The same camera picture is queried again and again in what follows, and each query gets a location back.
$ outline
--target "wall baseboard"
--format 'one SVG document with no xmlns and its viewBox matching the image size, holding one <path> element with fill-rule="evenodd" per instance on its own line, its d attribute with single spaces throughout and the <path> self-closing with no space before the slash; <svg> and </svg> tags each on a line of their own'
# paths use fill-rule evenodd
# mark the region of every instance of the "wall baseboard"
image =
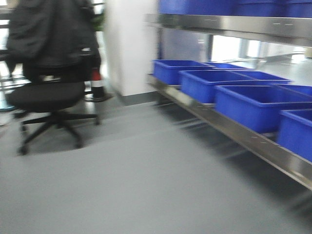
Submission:
<svg viewBox="0 0 312 234">
<path fill-rule="evenodd" d="M 157 92 L 149 92 L 144 94 L 122 96 L 119 92 L 116 92 L 116 96 L 118 97 L 118 99 L 126 106 L 156 101 L 158 95 L 159 94 Z"/>
</svg>

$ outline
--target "plastic tub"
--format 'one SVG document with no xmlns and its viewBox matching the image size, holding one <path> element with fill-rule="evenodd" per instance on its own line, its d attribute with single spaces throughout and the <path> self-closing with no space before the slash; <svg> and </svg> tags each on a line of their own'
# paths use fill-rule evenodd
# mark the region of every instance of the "plastic tub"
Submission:
<svg viewBox="0 0 312 234">
<path fill-rule="evenodd" d="M 169 85 L 180 85 L 179 71 L 210 68 L 212 66 L 192 60 L 154 60 L 154 76 Z"/>
<path fill-rule="evenodd" d="M 217 86 L 215 109 L 258 133 L 276 132 L 281 110 L 312 108 L 312 97 L 278 86 Z"/>
<path fill-rule="evenodd" d="M 312 0 L 286 1 L 285 17 L 312 18 Z"/>
<path fill-rule="evenodd" d="M 279 87 L 282 87 L 284 89 L 290 89 L 295 92 L 299 92 L 301 94 L 312 96 L 312 87 L 311 86 L 305 86 L 305 85 L 293 85 L 293 84 L 279 84 Z"/>
<path fill-rule="evenodd" d="M 268 73 L 260 72 L 260 71 L 234 71 L 236 73 L 240 73 L 246 76 L 250 76 L 259 80 L 258 85 L 271 85 L 271 84 L 288 84 L 291 82 L 289 79 L 285 79 L 282 77 L 274 76 Z"/>
<path fill-rule="evenodd" d="M 234 0 L 160 0 L 161 14 L 230 16 Z"/>
<path fill-rule="evenodd" d="M 215 101 L 216 85 L 253 85 L 255 80 L 226 70 L 181 71 L 181 91 L 202 103 Z"/>
<path fill-rule="evenodd" d="M 221 62 L 204 62 L 206 65 L 214 66 L 214 69 L 229 69 L 229 70 L 253 70 L 252 68 L 241 67 L 230 63 Z"/>
<path fill-rule="evenodd" d="M 282 111 L 277 143 L 312 161 L 312 110 Z"/>
<path fill-rule="evenodd" d="M 238 0 L 235 15 L 283 17 L 285 15 L 283 0 Z"/>
</svg>

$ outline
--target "stainless steel shelf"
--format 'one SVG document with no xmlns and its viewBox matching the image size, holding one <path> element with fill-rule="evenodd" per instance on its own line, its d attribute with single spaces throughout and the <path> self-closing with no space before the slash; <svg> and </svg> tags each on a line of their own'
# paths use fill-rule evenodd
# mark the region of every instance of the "stainless steel shelf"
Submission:
<svg viewBox="0 0 312 234">
<path fill-rule="evenodd" d="M 147 14 L 160 27 L 312 47 L 312 19 Z"/>
<path fill-rule="evenodd" d="M 264 135 L 258 134 L 223 116 L 213 106 L 197 102 L 175 87 L 148 75 L 149 84 L 161 95 L 202 119 L 238 144 L 312 190 L 312 163 L 281 147 Z"/>
</svg>

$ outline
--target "chair base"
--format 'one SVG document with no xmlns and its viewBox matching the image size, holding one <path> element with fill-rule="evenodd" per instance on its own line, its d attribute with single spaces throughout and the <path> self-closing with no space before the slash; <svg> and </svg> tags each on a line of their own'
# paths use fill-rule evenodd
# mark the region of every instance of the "chair base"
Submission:
<svg viewBox="0 0 312 234">
<path fill-rule="evenodd" d="M 35 130 L 31 135 L 29 135 L 24 141 L 22 146 L 19 149 L 19 153 L 22 155 L 26 155 L 28 153 L 27 144 L 35 139 L 37 136 L 48 130 L 51 126 L 57 125 L 58 128 L 64 128 L 67 130 L 75 139 L 76 139 L 76 148 L 82 148 L 83 142 L 81 136 L 73 129 L 73 127 L 67 122 L 67 120 L 75 120 L 75 119 L 88 119 L 94 118 L 95 125 L 99 125 L 99 117 L 96 114 L 70 114 L 67 112 L 52 112 L 50 115 L 46 117 L 26 120 L 21 123 L 21 131 L 27 131 L 26 124 L 33 124 L 33 123 L 44 123 L 40 126 L 37 130 Z"/>
</svg>

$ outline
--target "gray floor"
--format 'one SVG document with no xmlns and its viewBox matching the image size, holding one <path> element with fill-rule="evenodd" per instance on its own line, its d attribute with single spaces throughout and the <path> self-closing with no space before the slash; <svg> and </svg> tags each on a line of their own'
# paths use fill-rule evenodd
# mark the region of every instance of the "gray floor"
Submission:
<svg viewBox="0 0 312 234">
<path fill-rule="evenodd" d="M 51 129 L 18 156 L 19 123 L 1 127 L 1 234 L 312 233 L 311 191 L 180 107 L 115 97 L 72 111 L 102 118 L 74 123 L 79 150 Z"/>
</svg>

